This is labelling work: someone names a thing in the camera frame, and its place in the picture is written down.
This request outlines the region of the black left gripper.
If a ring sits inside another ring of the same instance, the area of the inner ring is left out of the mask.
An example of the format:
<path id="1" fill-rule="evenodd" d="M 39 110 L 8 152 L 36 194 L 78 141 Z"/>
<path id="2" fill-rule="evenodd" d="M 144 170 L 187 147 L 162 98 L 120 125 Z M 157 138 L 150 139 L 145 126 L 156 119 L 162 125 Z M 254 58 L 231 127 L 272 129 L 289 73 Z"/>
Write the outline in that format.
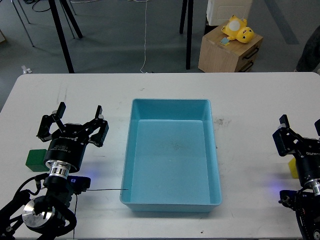
<path id="1" fill-rule="evenodd" d="M 61 102 L 51 115 L 43 115 L 36 136 L 42 142 L 51 140 L 43 160 L 47 167 L 54 161 L 60 161 L 70 165 L 70 173 L 76 173 L 81 168 L 87 145 L 93 144 L 98 148 L 103 146 L 109 124 L 102 115 L 101 105 L 97 106 L 94 118 L 84 125 L 67 123 L 64 126 L 61 118 L 65 110 L 66 104 Z M 53 123 L 57 124 L 58 130 L 51 134 Z"/>

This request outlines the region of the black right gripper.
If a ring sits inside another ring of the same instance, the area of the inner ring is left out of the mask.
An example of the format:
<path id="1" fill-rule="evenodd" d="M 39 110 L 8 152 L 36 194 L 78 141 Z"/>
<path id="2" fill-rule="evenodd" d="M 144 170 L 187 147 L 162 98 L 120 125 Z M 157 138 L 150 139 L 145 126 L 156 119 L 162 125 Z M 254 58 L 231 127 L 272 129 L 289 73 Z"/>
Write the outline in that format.
<path id="1" fill-rule="evenodd" d="M 303 138 L 290 128 L 286 114 L 279 118 L 280 126 L 272 134 L 276 149 L 281 157 L 293 155 L 298 179 L 302 187 L 320 179 L 320 141 Z M 317 124 L 320 137 L 320 123 Z"/>

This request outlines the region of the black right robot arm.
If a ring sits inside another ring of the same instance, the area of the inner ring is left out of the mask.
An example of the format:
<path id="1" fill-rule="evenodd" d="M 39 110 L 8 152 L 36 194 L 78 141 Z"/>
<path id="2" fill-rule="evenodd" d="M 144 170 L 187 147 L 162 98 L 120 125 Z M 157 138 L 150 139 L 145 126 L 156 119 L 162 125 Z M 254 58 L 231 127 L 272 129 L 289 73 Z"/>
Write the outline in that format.
<path id="1" fill-rule="evenodd" d="M 281 190 L 278 201 L 295 212 L 304 240 L 320 238 L 320 140 L 302 137 L 290 128 L 287 115 L 279 118 L 280 126 L 272 134 L 281 157 L 292 155 L 301 185 L 300 190 Z"/>

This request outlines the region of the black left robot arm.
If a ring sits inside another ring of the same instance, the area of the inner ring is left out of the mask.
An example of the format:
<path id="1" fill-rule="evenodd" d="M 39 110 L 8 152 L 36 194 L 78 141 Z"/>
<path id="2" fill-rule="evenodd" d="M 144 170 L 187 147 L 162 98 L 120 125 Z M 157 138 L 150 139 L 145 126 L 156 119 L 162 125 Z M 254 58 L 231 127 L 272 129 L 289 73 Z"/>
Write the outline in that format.
<path id="1" fill-rule="evenodd" d="M 21 225 L 39 233 L 41 240 L 63 236 L 77 225 L 76 215 L 69 209 L 70 202 L 72 196 L 90 188 L 91 179 L 73 174 L 80 170 L 88 144 L 103 146 L 109 125 L 101 106 L 85 124 L 62 123 L 65 109 L 65 103 L 61 102 L 57 110 L 41 119 L 37 137 L 50 142 L 42 160 L 49 172 L 27 179 L 1 209 L 2 240 L 13 240 Z"/>

